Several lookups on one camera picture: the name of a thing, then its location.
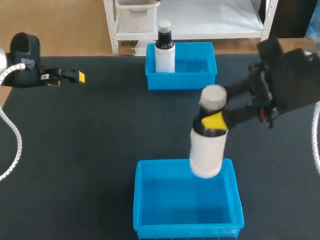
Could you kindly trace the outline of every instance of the white shelving unit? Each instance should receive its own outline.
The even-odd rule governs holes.
[[[254,0],[161,0],[157,22],[171,21],[174,40],[240,39],[269,37],[278,0],[270,0],[264,25],[255,9]],[[153,32],[124,31],[121,16],[114,21],[113,0],[104,0],[113,53],[119,53],[118,41],[150,41]]]

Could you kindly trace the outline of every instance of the white bottle cap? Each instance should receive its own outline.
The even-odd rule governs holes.
[[[200,104],[208,110],[222,109],[227,102],[227,91],[220,85],[209,85],[202,90]]]
[[[158,31],[166,34],[171,31],[171,22],[168,20],[161,20],[158,24]]]

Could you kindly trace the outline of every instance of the white cable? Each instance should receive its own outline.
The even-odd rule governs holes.
[[[314,158],[314,163],[318,174],[320,175],[320,156],[318,148],[318,123],[320,115],[320,101],[315,104],[312,127],[311,127],[311,143],[312,143],[312,153]]]
[[[16,70],[24,70],[26,69],[26,65],[23,63],[19,63],[16,65],[13,65],[11,67],[8,67],[7,70],[5,70],[1,75],[0,75],[0,86],[2,85],[3,81],[5,80],[5,78],[12,73],[13,71]],[[16,151],[16,155],[15,158],[12,162],[12,164],[10,165],[10,167],[7,169],[7,171],[5,171],[1,176],[0,176],[0,181],[2,181],[5,177],[7,177],[16,167],[20,156],[21,156],[21,152],[22,152],[22,138],[20,135],[19,130],[17,129],[17,127],[12,123],[12,121],[7,117],[7,115],[4,113],[4,111],[2,110],[2,107],[0,106],[0,117],[6,122],[6,124],[9,125],[9,127],[13,130],[15,136],[16,136],[16,140],[17,140],[17,151]]]

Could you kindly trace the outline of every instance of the white shelf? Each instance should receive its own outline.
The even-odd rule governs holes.
[[[158,32],[127,33],[117,16],[119,41],[156,40]],[[157,22],[171,21],[174,40],[261,38],[263,24],[251,0],[161,0]]]

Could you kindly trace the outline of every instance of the bottle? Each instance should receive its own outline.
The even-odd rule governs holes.
[[[200,113],[193,120],[190,134],[190,168],[204,179],[216,176],[222,167],[227,130],[206,129],[201,120],[219,113],[227,102],[227,91],[220,85],[209,85],[200,97]]]
[[[171,37],[171,22],[162,20],[158,24],[158,40],[155,42],[155,71],[174,73],[176,45]]]

